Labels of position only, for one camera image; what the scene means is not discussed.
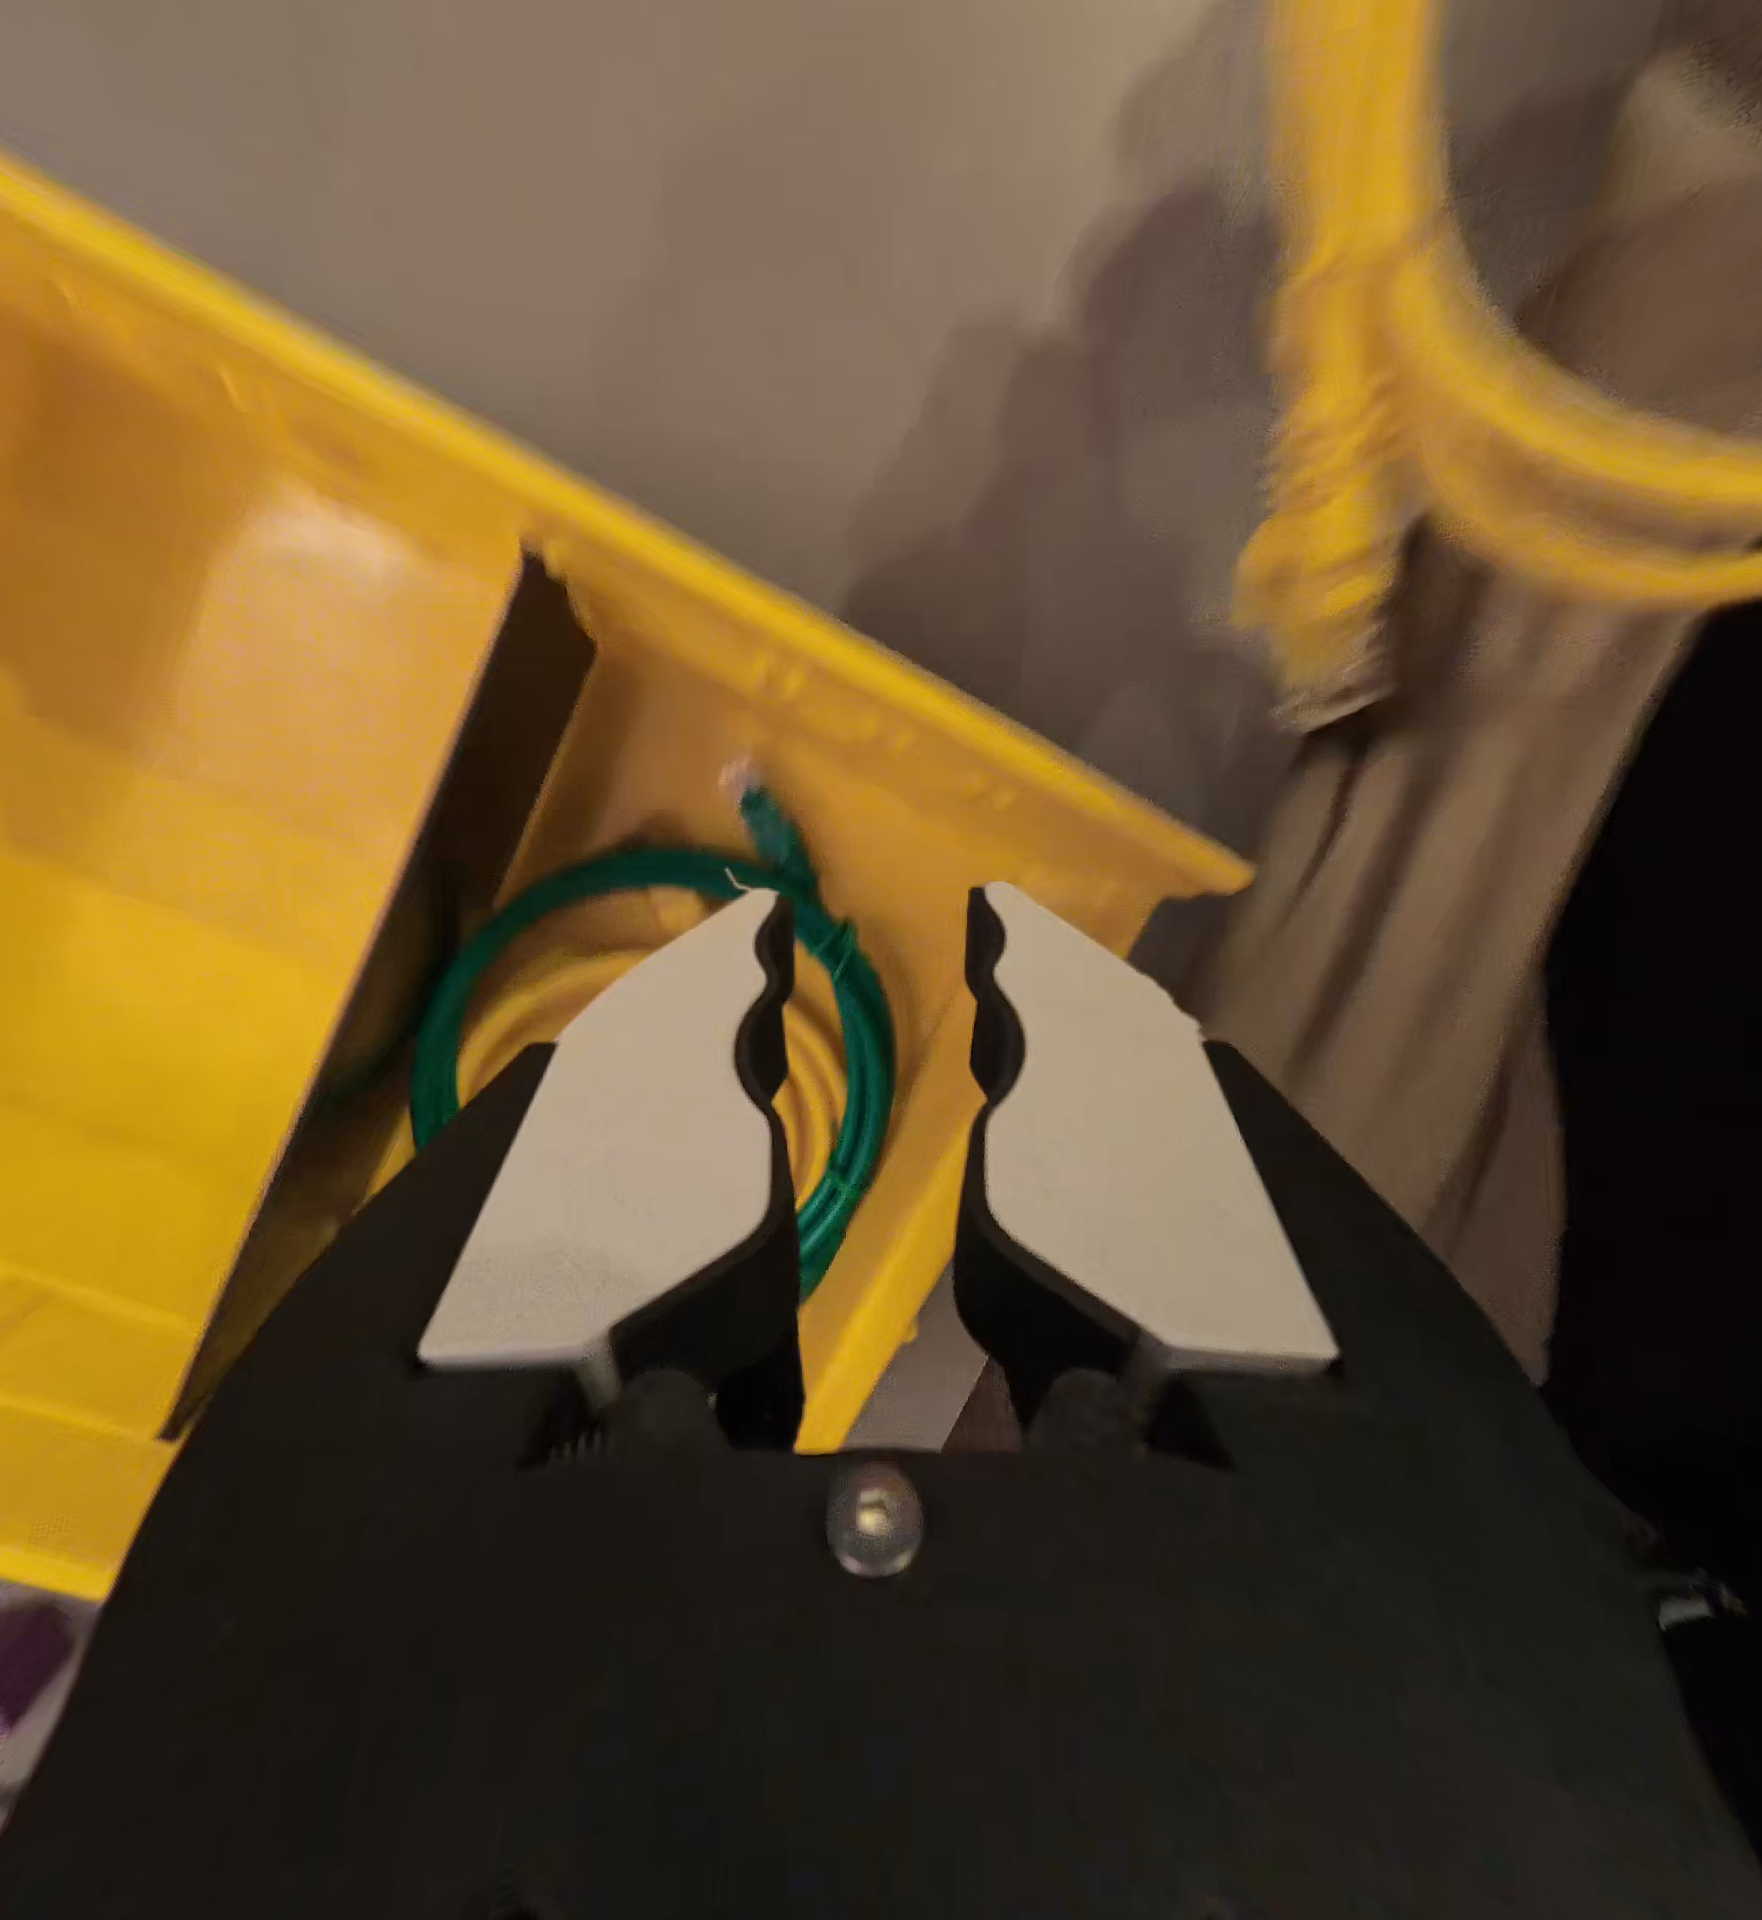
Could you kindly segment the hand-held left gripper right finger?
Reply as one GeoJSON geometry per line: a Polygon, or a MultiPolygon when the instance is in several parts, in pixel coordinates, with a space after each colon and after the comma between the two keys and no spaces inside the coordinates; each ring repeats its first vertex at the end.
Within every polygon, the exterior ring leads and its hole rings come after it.
{"type": "Polygon", "coordinates": [[[1198,1020],[1008,881],[972,890],[959,1319],[1020,1424],[1198,1424],[1204,1388],[1343,1357],[1198,1020]]]}

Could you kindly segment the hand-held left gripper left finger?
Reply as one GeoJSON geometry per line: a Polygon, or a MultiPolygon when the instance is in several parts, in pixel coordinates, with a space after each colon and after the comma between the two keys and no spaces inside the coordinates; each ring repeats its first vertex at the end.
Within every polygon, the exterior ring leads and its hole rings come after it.
{"type": "Polygon", "coordinates": [[[422,1370],[556,1372],[590,1413],[673,1374],[734,1444],[794,1444],[799,1248],[773,1108],[791,986],[789,904],[749,890],[562,1030],[419,1336],[422,1370]]]}

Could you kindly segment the yellow plastic bin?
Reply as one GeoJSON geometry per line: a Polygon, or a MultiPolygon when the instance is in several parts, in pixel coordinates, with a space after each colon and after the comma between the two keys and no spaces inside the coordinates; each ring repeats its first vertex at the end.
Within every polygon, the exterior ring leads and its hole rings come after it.
{"type": "Polygon", "coordinates": [[[1124,953],[1250,866],[0,154],[0,1578],[98,1602],[531,549],[595,664],[504,879],[803,831],[886,1156],[799,1310],[847,1441],[951,1245],[965,901],[1124,953]]]}

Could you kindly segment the beige cloth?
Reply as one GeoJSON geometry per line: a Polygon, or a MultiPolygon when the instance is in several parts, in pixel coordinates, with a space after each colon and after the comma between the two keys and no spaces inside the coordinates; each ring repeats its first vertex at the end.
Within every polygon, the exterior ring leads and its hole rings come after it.
{"type": "Polygon", "coordinates": [[[1674,6],[1518,323],[1442,15],[1265,6],[1277,421],[1234,617],[1302,741],[1199,1013],[1539,1380],[1541,957],[1685,645],[1762,603],[1762,3],[1674,6]]]}

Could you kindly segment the black bin divider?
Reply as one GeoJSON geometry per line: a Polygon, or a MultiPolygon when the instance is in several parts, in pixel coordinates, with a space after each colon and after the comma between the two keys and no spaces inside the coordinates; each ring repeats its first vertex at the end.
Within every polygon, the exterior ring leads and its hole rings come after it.
{"type": "Polygon", "coordinates": [[[291,1283],[408,1160],[416,1030],[444,971],[501,894],[595,658],[562,581],[526,549],[401,879],[162,1440],[186,1433],[291,1283]]]}

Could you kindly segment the dark cloth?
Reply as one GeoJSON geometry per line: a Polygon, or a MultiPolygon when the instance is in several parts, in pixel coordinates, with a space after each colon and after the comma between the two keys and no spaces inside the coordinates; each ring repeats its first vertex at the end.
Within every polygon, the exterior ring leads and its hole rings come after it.
{"type": "Polygon", "coordinates": [[[1666,1645],[1762,1862],[1762,603],[1660,693],[1543,988],[1566,1191],[1543,1397],[1739,1599],[1666,1645]]]}

